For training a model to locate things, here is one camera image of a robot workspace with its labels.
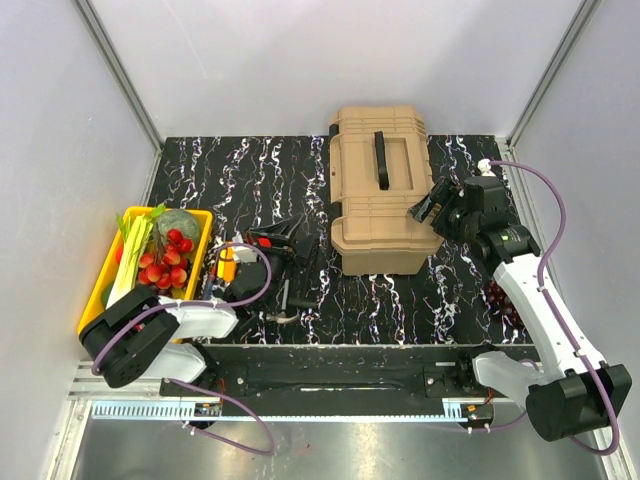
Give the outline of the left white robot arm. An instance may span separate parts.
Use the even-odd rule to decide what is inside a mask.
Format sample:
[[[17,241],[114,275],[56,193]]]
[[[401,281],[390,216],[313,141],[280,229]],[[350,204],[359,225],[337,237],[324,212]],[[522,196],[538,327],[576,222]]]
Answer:
[[[311,265],[317,252],[316,238],[299,236],[301,222],[296,215],[250,228],[220,244],[217,263],[233,275],[220,294],[171,297],[141,281],[113,295],[103,311],[79,329],[93,374],[111,388],[140,378],[173,377],[193,394],[212,391],[217,372],[192,340],[225,339],[254,317],[290,323],[288,308],[311,307],[311,302],[289,293],[292,267]]]

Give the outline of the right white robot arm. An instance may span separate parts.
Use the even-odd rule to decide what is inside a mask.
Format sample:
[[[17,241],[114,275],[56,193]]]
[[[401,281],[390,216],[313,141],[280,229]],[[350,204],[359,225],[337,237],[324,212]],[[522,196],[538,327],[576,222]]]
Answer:
[[[511,301],[541,362],[535,369],[482,347],[456,369],[455,384],[469,396],[489,388],[511,399],[548,442],[610,428],[611,444],[599,453],[611,455],[619,447],[618,415],[631,376],[586,339],[547,277],[544,253],[525,226],[511,221],[508,209],[499,179],[474,176],[461,184],[440,179],[408,210],[413,220],[470,248]]]

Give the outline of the tan plastic tool box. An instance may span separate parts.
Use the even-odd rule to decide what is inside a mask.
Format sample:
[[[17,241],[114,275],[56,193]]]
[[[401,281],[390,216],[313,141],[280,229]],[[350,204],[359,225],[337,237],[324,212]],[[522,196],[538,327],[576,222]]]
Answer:
[[[409,214],[434,185],[422,115],[411,106],[343,107],[329,135],[330,240],[343,274],[417,274],[443,242]]]

